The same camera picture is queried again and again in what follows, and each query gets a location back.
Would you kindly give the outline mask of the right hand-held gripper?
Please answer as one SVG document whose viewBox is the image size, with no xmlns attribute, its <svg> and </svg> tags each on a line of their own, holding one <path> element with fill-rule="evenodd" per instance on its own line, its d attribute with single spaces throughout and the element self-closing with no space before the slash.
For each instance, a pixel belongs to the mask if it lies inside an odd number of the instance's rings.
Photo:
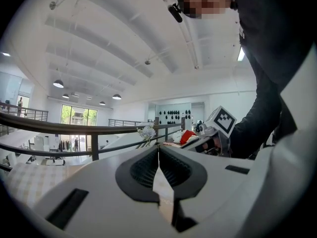
<svg viewBox="0 0 317 238">
<path fill-rule="evenodd" d="M 237 119 L 223 106 L 215 109 L 209 118 L 201 125 L 201 135 L 182 145 L 181 149 L 195 149 L 196 152 L 214 156 L 231 157 L 230 135 Z"/>
</svg>

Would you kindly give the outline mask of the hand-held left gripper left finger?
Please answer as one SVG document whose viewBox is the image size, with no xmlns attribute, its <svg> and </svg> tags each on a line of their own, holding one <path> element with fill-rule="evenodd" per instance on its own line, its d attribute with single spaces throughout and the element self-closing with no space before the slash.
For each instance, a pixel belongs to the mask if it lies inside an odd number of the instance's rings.
<svg viewBox="0 0 317 238">
<path fill-rule="evenodd" d="M 34 211 L 73 238 L 174 238 L 159 211 L 156 147 L 93 161 L 49 190 Z"/>
</svg>

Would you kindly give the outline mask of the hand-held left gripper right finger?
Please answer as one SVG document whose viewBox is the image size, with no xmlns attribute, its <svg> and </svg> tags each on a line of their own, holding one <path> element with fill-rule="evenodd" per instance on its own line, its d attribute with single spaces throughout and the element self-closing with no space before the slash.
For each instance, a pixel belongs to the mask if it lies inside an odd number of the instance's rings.
<svg viewBox="0 0 317 238">
<path fill-rule="evenodd" d="M 251 201 L 238 194 L 248 176 L 226 167 L 248 170 L 252 165 L 250 160 L 160 146 L 159 167 L 168 184 L 160 195 L 172 194 L 176 224 L 191 225 L 185 233 L 238 233 L 250 209 Z"/>
</svg>

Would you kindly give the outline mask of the person's right forearm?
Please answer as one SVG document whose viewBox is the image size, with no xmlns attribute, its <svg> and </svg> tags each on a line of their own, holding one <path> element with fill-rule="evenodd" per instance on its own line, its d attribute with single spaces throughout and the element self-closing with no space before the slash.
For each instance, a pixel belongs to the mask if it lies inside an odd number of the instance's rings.
<svg viewBox="0 0 317 238">
<path fill-rule="evenodd" d="M 279 124 L 281 101 L 276 85 L 263 71 L 256 73 L 256 82 L 256 99 L 230 136 L 233 158 L 248 158 Z"/>
</svg>

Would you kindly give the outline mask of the red cloth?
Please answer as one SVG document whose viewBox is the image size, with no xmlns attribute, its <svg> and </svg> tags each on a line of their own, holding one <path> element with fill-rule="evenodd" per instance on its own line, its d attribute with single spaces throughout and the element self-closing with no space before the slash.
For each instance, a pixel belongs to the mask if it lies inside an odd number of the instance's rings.
<svg viewBox="0 0 317 238">
<path fill-rule="evenodd" d="M 198 136 L 193 132 L 193 131 L 189 131 L 189 130 L 185 130 L 180 138 L 180 144 L 184 145 L 186 144 L 188 141 L 196 139 Z"/>
</svg>

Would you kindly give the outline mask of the white cloth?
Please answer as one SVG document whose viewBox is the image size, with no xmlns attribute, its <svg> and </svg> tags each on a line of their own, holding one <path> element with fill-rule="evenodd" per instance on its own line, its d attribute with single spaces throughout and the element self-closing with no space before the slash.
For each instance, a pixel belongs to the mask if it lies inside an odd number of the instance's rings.
<svg viewBox="0 0 317 238">
<path fill-rule="evenodd" d="M 180 141 L 181 141 L 183 134 L 184 134 L 183 130 L 179 130 L 179 131 L 176 131 L 175 133 L 173 133 L 171 135 L 173 142 L 176 144 L 180 144 Z"/>
</svg>

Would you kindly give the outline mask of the clothes rack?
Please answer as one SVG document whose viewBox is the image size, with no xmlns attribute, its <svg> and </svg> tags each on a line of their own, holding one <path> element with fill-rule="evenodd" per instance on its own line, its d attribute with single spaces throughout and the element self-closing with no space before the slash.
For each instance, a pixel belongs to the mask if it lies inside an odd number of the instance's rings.
<svg viewBox="0 0 317 238">
<path fill-rule="evenodd" d="M 60 152 L 71 151 L 71 142 L 69 140 L 61 140 L 58 145 L 58 150 Z"/>
</svg>

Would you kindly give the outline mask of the white flower bouquet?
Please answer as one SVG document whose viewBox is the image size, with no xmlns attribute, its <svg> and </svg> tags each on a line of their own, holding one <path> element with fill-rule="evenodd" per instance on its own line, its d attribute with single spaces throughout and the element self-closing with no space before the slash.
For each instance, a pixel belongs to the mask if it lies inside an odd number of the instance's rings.
<svg viewBox="0 0 317 238">
<path fill-rule="evenodd" d="M 144 128 L 137 128 L 137 132 L 145 141 L 144 146 L 149 145 L 151 139 L 156 135 L 156 131 L 152 125 L 147 125 Z"/>
</svg>

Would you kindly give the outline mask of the large glass window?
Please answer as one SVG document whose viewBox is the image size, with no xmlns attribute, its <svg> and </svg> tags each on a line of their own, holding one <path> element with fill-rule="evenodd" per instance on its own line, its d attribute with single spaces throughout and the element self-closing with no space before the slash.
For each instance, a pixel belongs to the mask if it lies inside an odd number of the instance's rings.
<svg viewBox="0 0 317 238">
<path fill-rule="evenodd" d="M 70 125 L 97 125 L 97 110 L 62 105 L 60 123 Z"/>
</svg>

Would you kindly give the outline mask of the black metal railing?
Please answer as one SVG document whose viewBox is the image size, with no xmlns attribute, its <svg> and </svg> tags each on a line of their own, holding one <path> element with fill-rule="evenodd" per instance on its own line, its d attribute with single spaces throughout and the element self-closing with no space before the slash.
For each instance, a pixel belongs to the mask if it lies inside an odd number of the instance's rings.
<svg viewBox="0 0 317 238">
<path fill-rule="evenodd" d="M 168 129 L 172 127 L 181 127 L 185 128 L 185 119 L 182 118 L 181 123 L 176 124 L 165 124 L 165 125 L 154 125 L 153 129 L 156 132 L 154 137 L 151 137 L 149 140 L 143 140 L 135 143 L 130 143 L 122 146 L 116 146 L 112 148 L 99 149 L 98 148 L 98 136 L 99 135 L 111 135 L 111 134 L 130 134 L 137 132 L 138 129 L 144 128 L 144 126 L 81 126 L 81 125 L 67 125 L 60 123 L 50 123 L 39 120 L 25 119 L 14 117 L 9 114 L 0 113 L 0 124 L 12 127 L 16 129 L 26 130 L 30 132 L 40 132 L 46 134 L 68 134 L 75 135 L 79 133 L 80 135 L 89 135 L 91 136 L 91 150 L 84 152 L 47 152 L 47 151 L 36 151 L 22 149 L 18 147 L 13 147 L 4 143 L 0 143 L 0 149 L 31 155 L 31 156 L 49 156 L 49 157 L 79 157 L 79 156 L 92 156 L 92 160 L 98 160 L 99 154 L 108 153 L 113 151 L 118 151 L 126 148 L 136 146 L 137 148 L 145 147 L 148 142 L 158 140 L 160 138 L 168 139 L 168 136 L 173 134 L 169 132 Z"/>
</svg>

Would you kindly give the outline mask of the person's black sweater torso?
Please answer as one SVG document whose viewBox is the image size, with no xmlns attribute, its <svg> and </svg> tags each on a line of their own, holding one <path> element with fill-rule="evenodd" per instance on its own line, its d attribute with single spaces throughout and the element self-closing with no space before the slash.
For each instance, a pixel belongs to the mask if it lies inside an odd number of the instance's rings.
<svg viewBox="0 0 317 238">
<path fill-rule="evenodd" d="M 317 41 L 317 0 L 236 0 L 247 47 L 282 91 Z"/>
</svg>

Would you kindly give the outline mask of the wall display of black helmets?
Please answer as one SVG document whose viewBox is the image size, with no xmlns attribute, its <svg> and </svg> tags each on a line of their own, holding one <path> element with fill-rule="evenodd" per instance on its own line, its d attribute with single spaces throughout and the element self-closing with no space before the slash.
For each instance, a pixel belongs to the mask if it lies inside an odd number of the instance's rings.
<svg viewBox="0 0 317 238">
<path fill-rule="evenodd" d="M 185 122 L 192 121 L 190 110 L 160 110 L 158 112 L 158 123 L 163 124 L 181 124 L 182 119 Z"/>
</svg>

